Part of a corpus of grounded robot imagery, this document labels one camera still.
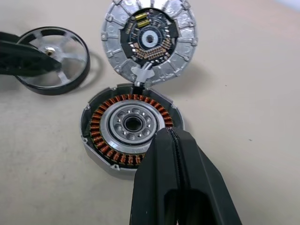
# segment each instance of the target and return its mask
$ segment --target circuit board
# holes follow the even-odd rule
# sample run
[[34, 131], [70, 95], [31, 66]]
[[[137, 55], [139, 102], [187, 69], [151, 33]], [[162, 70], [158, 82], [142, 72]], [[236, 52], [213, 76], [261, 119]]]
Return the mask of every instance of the circuit board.
[[143, 66], [157, 66], [169, 59], [176, 48], [178, 26], [164, 12], [146, 8], [133, 14], [121, 30], [121, 46], [127, 58]]

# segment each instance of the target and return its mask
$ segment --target copper coil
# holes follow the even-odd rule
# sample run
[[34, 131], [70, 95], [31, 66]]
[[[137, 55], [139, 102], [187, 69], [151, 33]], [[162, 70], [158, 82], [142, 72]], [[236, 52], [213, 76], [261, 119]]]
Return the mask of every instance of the copper coil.
[[165, 108], [164, 107], [162, 107], [162, 106], [160, 106], [160, 108], [158, 108], [157, 109], [160, 113], [162, 112], [162, 111], [164, 111], [165, 110]]
[[93, 132], [90, 133], [90, 135], [91, 135], [92, 137], [101, 136], [101, 134], [100, 134], [99, 131], [93, 131]]
[[119, 159], [119, 157], [120, 157], [120, 153], [116, 153], [116, 154], [113, 156], [113, 160], [114, 160], [115, 162], [117, 162], [118, 159]]
[[165, 121], [172, 120], [171, 116], [164, 117]]
[[103, 148], [101, 148], [100, 152], [102, 152], [103, 154], [105, 154], [109, 149], [110, 149], [110, 147], [107, 145], [107, 146], [104, 146]]
[[162, 115], [162, 116], [168, 116], [169, 113], [168, 113], [167, 111], [165, 111], [165, 112], [161, 113], [161, 115]]
[[136, 156], [136, 157], [135, 157], [135, 163], [136, 163], [137, 165], [139, 165], [139, 164], [141, 163], [141, 158], [140, 158], [140, 156]]
[[94, 130], [99, 130], [99, 126], [91, 126], [91, 127], [90, 127], [90, 130], [93, 130], [93, 131], [94, 131]]
[[129, 164], [129, 165], [132, 165], [132, 164], [133, 164], [133, 157], [132, 157], [132, 156], [129, 156], [129, 157], [128, 157], [128, 164]]
[[154, 106], [160, 114], [163, 116], [165, 121], [166, 127], [172, 127], [173, 121], [169, 114], [169, 112], [157, 101], [154, 99], [151, 99], [149, 97], [143, 96], [143, 95], [137, 95], [137, 94], [126, 94], [126, 95], [120, 95], [115, 96], [107, 101], [105, 101], [93, 114], [92, 120], [90, 122], [90, 135], [92, 137], [92, 140], [94, 142], [94, 145], [97, 149], [100, 150], [107, 158], [111, 159], [112, 161], [124, 165], [134, 166], [139, 165], [143, 158], [145, 157], [145, 154], [142, 155], [125, 155], [117, 152], [116, 150], [112, 149], [102, 138], [101, 133], [99, 131], [99, 125], [101, 116], [104, 114], [104, 112], [107, 110], [108, 107], [111, 105], [124, 101], [124, 100], [136, 100], [136, 101], [144, 101], [152, 106]]
[[173, 122], [166, 122], [166, 123], [165, 123], [165, 126], [166, 126], [166, 127], [173, 127]]
[[112, 105], [116, 103], [116, 101], [113, 98], [111, 98], [109, 101]]
[[154, 105], [156, 103], [156, 101], [154, 101], [153, 99], [150, 101], [150, 105]]
[[103, 109], [104, 111], [107, 109], [107, 107], [104, 105], [101, 105], [99, 108]]
[[150, 98], [146, 97], [144, 102], [148, 103], [150, 101]]
[[112, 104], [109, 103], [109, 101], [106, 101], [103, 103], [107, 108], [110, 107]]
[[104, 141], [101, 141], [101, 142], [99, 142], [98, 144], [96, 144], [96, 147], [98, 148], [98, 149], [100, 149], [100, 151], [102, 152], [102, 153], [104, 153], [104, 148], [106, 149], [106, 148], [109, 148], [109, 146], [104, 142]]
[[94, 114], [92, 116], [92, 120], [101, 120], [101, 116], [99, 116], [98, 114]]
[[111, 150], [109, 150], [109, 152], [106, 154], [106, 157], [110, 158], [114, 153], [115, 153], [115, 150], [111, 149]]
[[104, 112], [103, 112], [102, 110], [100, 110], [100, 109], [97, 109], [97, 110], [95, 111], [95, 113], [97, 113], [97, 114], [99, 114], [99, 115], [102, 116]]
[[115, 98], [116, 98], [117, 102], [120, 102], [120, 101], [121, 101], [120, 96], [116, 96]]
[[126, 162], [126, 155], [122, 155], [121, 159], [120, 159], [120, 163], [125, 164]]
[[95, 137], [93, 139], [94, 143], [98, 143], [98, 142], [102, 142], [103, 141], [103, 138], [102, 137]]
[[92, 120], [90, 122], [92, 125], [99, 125], [100, 124], [100, 121], [99, 120]]
[[158, 109], [160, 106], [161, 106], [161, 104], [157, 102], [157, 103], [154, 105], [154, 108]]

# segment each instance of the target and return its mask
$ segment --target shaft hole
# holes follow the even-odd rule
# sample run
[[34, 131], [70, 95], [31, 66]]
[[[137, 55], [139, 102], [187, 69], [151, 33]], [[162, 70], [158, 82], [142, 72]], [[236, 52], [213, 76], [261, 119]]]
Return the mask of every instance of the shaft hole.
[[139, 131], [143, 126], [142, 121], [137, 117], [129, 117], [125, 121], [124, 125], [127, 130], [132, 131], [132, 132]]
[[148, 35], [146, 37], [146, 40], [147, 40], [148, 43], [152, 43], [154, 41], [154, 37], [152, 35]]

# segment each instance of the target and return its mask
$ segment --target beige surface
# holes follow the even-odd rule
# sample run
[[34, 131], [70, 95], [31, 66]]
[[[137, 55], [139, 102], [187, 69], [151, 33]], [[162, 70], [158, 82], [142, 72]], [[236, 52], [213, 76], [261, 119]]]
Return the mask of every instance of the beige surface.
[[[133, 182], [99, 168], [78, 128], [87, 101], [124, 82], [99, 37], [110, 2], [0, 1], [2, 31], [61, 26], [93, 52], [92, 83], [66, 95], [41, 96], [0, 76], [1, 225], [128, 224]], [[300, 224], [300, 14], [271, 0], [190, 3], [195, 57], [156, 89], [221, 171], [243, 224]]]

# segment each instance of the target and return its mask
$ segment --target disassembled motor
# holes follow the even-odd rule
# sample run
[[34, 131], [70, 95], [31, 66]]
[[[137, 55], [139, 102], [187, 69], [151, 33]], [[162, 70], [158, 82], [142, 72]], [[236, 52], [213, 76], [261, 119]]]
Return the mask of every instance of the disassembled motor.
[[135, 171], [157, 131], [184, 128], [172, 101], [149, 87], [181, 75], [191, 61], [195, 19], [185, 0], [113, 0], [101, 39], [115, 71], [134, 84], [108, 88], [89, 102], [82, 140], [99, 165]]

